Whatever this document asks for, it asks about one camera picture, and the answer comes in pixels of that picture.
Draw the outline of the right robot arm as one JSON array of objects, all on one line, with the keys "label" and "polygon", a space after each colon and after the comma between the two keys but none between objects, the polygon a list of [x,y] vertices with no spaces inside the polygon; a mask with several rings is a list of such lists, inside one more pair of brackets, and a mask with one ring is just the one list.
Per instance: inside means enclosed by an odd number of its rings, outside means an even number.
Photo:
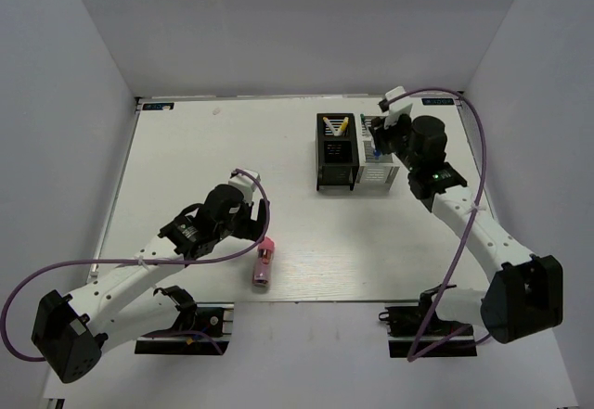
[{"label": "right robot arm", "polygon": [[446,161],[444,123],[403,114],[395,120],[374,118],[368,129],[376,151],[402,162],[413,196],[458,236],[488,281],[486,290],[445,281],[424,292],[420,325],[433,334],[452,322],[481,326],[502,344],[559,326],[562,265],[552,255],[534,254],[476,204],[466,179]]}]

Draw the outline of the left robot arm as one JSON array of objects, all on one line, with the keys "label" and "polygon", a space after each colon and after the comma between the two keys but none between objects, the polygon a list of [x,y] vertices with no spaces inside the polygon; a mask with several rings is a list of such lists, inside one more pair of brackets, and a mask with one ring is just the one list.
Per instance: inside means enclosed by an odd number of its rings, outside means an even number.
[{"label": "left robot arm", "polygon": [[259,242],[269,225],[255,172],[237,170],[202,203],[192,204],[162,227],[128,263],[65,295],[52,290],[38,305],[32,342],[59,380],[72,383],[103,354],[153,332],[185,334],[196,323],[197,303],[179,286],[160,282],[210,253],[228,237]]}]

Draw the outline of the pink glue stick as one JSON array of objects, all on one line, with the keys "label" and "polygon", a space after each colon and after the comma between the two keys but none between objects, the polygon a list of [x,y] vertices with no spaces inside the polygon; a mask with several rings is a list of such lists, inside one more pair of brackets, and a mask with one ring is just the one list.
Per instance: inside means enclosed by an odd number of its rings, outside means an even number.
[{"label": "pink glue stick", "polygon": [[252,284],[255,287],[269,287],[274,254],[275,242],[266,236],[257,248],[257,258],[252,269]]}]

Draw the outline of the yellow capped white marker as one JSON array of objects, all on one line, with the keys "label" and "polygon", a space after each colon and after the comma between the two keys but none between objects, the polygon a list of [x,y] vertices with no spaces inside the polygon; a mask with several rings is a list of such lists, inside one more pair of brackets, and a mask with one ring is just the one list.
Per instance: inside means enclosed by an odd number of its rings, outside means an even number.
[{"label": "yellow capped white marker", "polygon": [[326,133],[330,134],[332,136],[339,136],[340,135],[340,128],[336,127],[334,125],[334,123],[332,122],[332,120],[329,117],[324,116],[322,118],[324,124],[325,124],[325,129],[326,129]]}]

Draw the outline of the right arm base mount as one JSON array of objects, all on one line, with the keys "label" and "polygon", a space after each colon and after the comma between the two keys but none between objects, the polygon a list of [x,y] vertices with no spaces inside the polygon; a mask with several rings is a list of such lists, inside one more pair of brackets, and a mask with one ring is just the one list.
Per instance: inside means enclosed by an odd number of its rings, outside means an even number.
[{"label": "right arm base mount", "polygon": [[[387,328],[390,357],[406,359],[423,319],[423,317],[420,316],[418,304],[413,302],[403,302],[399,305],[387,306],[378,314],[378,319],[381,323],[384,323]],[[463,324],[459,322],[442,321],[434,316],[420,339],[418,350],[425,349],[432,343],[454,333],[461,327],[463,327]],[[446,343],[425,353],[423,357],[476,357],[477,348],[474,342],[474,332],[473,328],[470,326]]]}]

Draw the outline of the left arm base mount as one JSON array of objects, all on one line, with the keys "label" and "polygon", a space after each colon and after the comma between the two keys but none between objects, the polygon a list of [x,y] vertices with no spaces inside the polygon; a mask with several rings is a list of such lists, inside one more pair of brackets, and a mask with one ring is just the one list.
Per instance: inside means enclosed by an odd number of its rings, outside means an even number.
[{"label": "left arm base mount", "polygon": [[233,304],[198,304],[163,329],[136,340],[135,354],[219,356],[226,352],[233,330]]}]

